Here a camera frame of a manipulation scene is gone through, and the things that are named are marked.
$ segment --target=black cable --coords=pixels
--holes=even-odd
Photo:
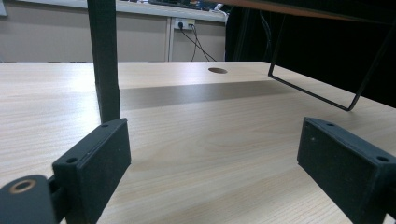
[[[262,11],[260,11],[260,19],[262,20],[262,27],[264,28],[265,35],[267,36],[267,46],[265,49],[265,54],[263,59],[267,62],[271,61],[272,58],[272,35],[271,35],[271,28],[268,25],[268,22],[265,20]]]
[[[184,33],[182,27],[179,27],[179,29],[180,29],[181,33],[182,33],[184,36],[186,36],[192,43],[195,44],[195,42],[194,42],[189,36],[187,36],[187,35]],[[200,47],[199,45],[196,45],[196,44],[195,44],[195,46],[196,46],[198,49],[200,49],[200,50],[204,53],[204,55],[206,54],[206,55],[209,56],[214,62],[216,62],[216,60],[215,60],[212,56],[210,56],[208,53],[206,53],[206,51],[204,51],[204,50],[202,49],[202,47]]]
[[[202,53],[204,54],[204,56],[206,57],[207,61],[209,62],[209,59],[208,59],[207,56],[206,56],[207,53],[206,53],[206,52],[204,51],[204,49],[202,48],[201,42],[200,42],[199,39],[198,39],[198,34],[197,34],[197,31],[196,31],[195,25],[192,25],[191,28],[192,28],[192,31],[194,32],[195,39],[198,41],[199,47],[201,47],[201,49],[202,49]]]
[[[198,41],[198,37],[196,36],[195,37],[195,42],[194,42],[194,53],[192,54],[192,58],[191,58],[191,61],[194,61],[194,58],[195,58],[195,51],[197,50],[197,41]]]

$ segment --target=black curtain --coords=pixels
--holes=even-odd
[[[274,49],[283,15],[263,15],[272,31]],[[390,26],[288,16],[285,28],[276,64],[356,92]],[[226,61],[264,61],[266,43],[260,11],[234,7],[226,27]],[[396,36],[363,96],[396,107],[394,76]]]

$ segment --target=wall socket plate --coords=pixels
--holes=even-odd
[[[183,23],[183,30],[192,30],[192,25],[195,25],[195,20],[192,19],[183,19],[183,18],[175,18],[175,29],[178,28],[178,23],[182,22]]]

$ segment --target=wooden table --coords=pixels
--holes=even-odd
[[[297,164],[303,117],[396,155],[396,110],[362,98],[341,111],[263,75],[268,66],[119,63],[132,166],[99,223],[349,223]],[[340,103],[352,97],[276,73]],[[0,185],[50,177],[52,162],[100,124],[92,64],[0,64],[0,74]]]

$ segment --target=metal rod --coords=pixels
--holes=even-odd
[[[392,37],[394,36],[395,33],[395,26],[396,26],[396,19],[393,21],[392,27],[390,28],[387,36],[385,37],[384,41],[382,42],[381,47],[379,48],[377,54],[375,55],[375,58],[367,71],[366,76],[364,77],[363,82],[359,86],[358,91],[356,92],[355,97],[353,98],[352,103],[350,104],[348,110],[352,110],[353,107],[355,107],[355,104],[358,102],[359,97],[361,97],[361,94],[363,93],[364,89],[366,88],[367,84],[370,81],[371,76],[375,72],[375,69],[378,67],[379,62],[381,59],[384,57],[385,52],[387,51],[387,48],[389,46],[390,41],[392,40]]]
[[[380,60],[384,56],[384,54],[385,54],[385,52],[387,50],[387,47],[388,47],[392,37],[394,36],[395,26],[396,26],[396,19],[393,22],[392,27],[390,28],[387,36],[385,37],[385,40],[383,41],[383,43],[382,43],[381,47],[379,48],[377,54],[375,55],[375,58],[374,58],[374,60],[373,60],[373,62],[371,64],[366,76],[364,77],[364,79],[363,79],[358,91],[355,93],[355,96],[354,96],[354,98],[352,100],[352,103],[350,104],[349,107],[337,104],[334,101],[331,101],[331,100],[329,100],[327,98],[324,98],[322,96],[319,96],[319,95],[317,95],[317,94],[315,94],[315,93],[313,93],[311,91],[307,91],[307,90],[305,90],[305,89],[303,89],[301,87],[298,87],[298,86],[296,86],[294,84],[291,84],[288,81],[283,80],[280,77],[274,76],[274,68],[275,68],[275,65],[276,65],[276,59],[277,59],[277,56],[278,56],[278,53],[279,53],[279,50],[280,50],[280,45],[281,45],[281,41],[282,41],[282,35],[284,34],[284,30],[285,30],[285,21],[286,21],[286,15],[284,16],[284,19],[283,19],[283,22],[282,22],[282,25],[281,25],[281,28],[280,28],[280,31],[279,31],[279,36],[277,38],[274,56],[273,56],[273,59],[271,61],[270,69],[268,71],[268,77],[271,77],[274,80],[277,80],[277,81],[279,81],[279,82],[281,82],[281,83],[283,83],[285,85],[288,85],[288,86],[290,86],[290,87],[292,87],[292,88],[294,88],[294,89],[296,89],[298,91],[302,91],[302,92],[304,92],[304,93],[306,93],[308,95],[311,95],[311,96],[313,96],[313,97],[315,97],[315,98],[317,98],[317,99],[319,99],[319,100],[321,100],[323,102],[326,102],[326,103],[328,103],[330,105],[336,106],[336,107],[338,107],[338,108],[340,108],[342,110],[351,111],[353,109],[353,107],[355,106],[355,104],[358,102],[359,98],[361,97],[361,94],[363,93],[364,89],[366,88],[367,84],[369,83],[371,76],[375,72],[375,69],[378,67]]]

